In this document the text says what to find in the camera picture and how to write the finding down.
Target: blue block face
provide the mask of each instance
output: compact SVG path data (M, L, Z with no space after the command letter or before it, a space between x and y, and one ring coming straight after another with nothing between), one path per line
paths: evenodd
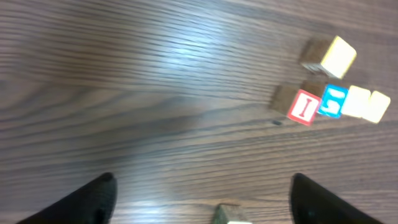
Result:
M347 94L348 89L346 88L331 84L327 85L318 113L331 118L340 118L341 109L346 100Z

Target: wooden cube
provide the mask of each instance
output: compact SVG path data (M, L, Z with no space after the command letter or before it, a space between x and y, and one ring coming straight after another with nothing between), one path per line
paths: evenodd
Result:
M321 98L292 86L278 87L271 109L304 125L311 125L321 103Z
M355 49L336 36L330 40L314 40L301 59L301 64L310 71L342 79L355 58Z
M368 108L370 96L370 90L354 85L350 86L341 112L344 115L362 118Z
M331 118L340 118L341 110L348 95L348 89L334 85L344 85L341 82L303 82L302 89L322 99L319 114Z
M386 112L390 102L391 99L388 96L374 91L362 118L377 124Z
M219 205L213 224L252 224L238 205Z

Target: red block face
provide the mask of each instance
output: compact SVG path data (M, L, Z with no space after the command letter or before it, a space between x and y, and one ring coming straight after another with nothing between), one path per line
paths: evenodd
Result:
M287 117L296 122L310 126L320 105L321 98L307 91L299 90L289 109Z

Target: wooden surface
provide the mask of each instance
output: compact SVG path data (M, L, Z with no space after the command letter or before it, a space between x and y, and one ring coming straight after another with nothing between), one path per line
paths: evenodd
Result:
M0 223L106 171L112 223L210 223L219 203L291 223L296 172L396 223L397 21L396 0L0 1ZM378 125L272 124L319 35L357 50L346 81L392 98Z

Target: yellow block face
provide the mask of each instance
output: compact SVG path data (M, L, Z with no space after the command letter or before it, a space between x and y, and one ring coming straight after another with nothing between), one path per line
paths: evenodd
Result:
M356 51L342 38L336 36L321 61L329 75L342 79L356 58Z
M368 108L363 115L363 119L377 124L386 112L390 102L391 99L388 96L374 91L369 99Z
M370 96L370 90L354 85L350 86L341 113L355 118L362 118L368 108Z

